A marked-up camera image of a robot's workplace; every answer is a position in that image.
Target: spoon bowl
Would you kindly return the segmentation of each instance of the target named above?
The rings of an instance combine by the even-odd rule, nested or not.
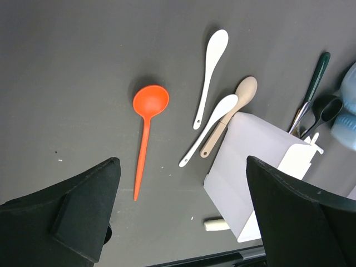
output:
[[[324,95],[317,98],[313,107],[313,114],[315,117],[315,122],[307,129],[302,135],[301,139],[304,140],[310,134],[312,134],[317,127],[320,125],[333,120],[343,108],[343,101],[340,97],[334,95]]]
[[[159,85],[149,85],[133,98],[134,110],[143,118],[152,118],[161,113],[169,102],[168,92]]]

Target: wooden spoon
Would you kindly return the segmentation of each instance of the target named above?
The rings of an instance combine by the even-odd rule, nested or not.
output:
[[[257,90],[257,80],[250,76],[244,79],[238,85],[235,94],[238,96],[239,100],[235,107],[221,118],[219,123],[216,125],[214,131],[210,135],[209,139],[205,143],[204,147],[200,151],[201,157],[208,157],[211,150],[215,146],[216,142],[220,138],[222,132],[225,130],[226,125],[228,125],[230,119],[233,115],[238,112],[242,107],[246,106],[252,98],[254,98]]]

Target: orange ladle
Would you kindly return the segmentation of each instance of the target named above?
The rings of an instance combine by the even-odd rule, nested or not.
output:
[[[149,85],[137,92],[133,98],[134,110],[144,119],[144,131],[142,133],[139,161],[137,163],[134,200],[139,197],[142,174],[144,173],[147,144],[150,135],[151,119],[161,113],[169,102],[168,92],[159,85]]]

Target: blue container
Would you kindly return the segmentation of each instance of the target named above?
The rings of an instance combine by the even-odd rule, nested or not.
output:
[[[341,83],[341,97],[344,101],[344,107],[356,115],[356,63],[352,65],[346,73]]]
[[[356,150],[356,116],[340,114],[333,125],[332,135],[345,147]]]

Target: white spoon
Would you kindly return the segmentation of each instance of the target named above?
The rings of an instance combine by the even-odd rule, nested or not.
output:
[[[238,96],[237,95],[228,95],[225,96],[215,107],[214,111],[211,114],[211,117],[209,121],[207,122],[203,132],[201,132],[200,136],[198,139],[195,141],[194,145],[190,148],[190,150],[187,152],[187,154],[184,156],[184,158],[179,162],[180,167],[184,167],[194,152],[197,150],[199,147],[200,143],[206,136],[206,134],[209,132],[210,128],[216,123],[221,117],[223,117],[226,113],[228,113],[230,110],[233,109],[233,107],[236,105],[238,102]]]
[[[211,75],[215,69],[216,64],[218,63],[220,57],[223,55],[226,46],[228,45],[229,35],[224,30],[221,29],[215,32],[206,48],[206,58],[205,58],[205,78],[204,85],[202,87],[201,99],[199,103],[199,108],[196,113],[195,121],[193,124],[193,129],[196,130],[200,127],[202,115],[204,113],[205,102],[207,98],[207,92],[209,90],[209,84],[211,80]]]
[[[316,144],[318,137],[319,137],[319,133],[316,132],[313,138],[310,138],[310,136],[308,136],[306,139],[304,139],[304,142],[307,142],[308,144],[315,146],[316,150],[322,155],[324,153],[324,150]]]

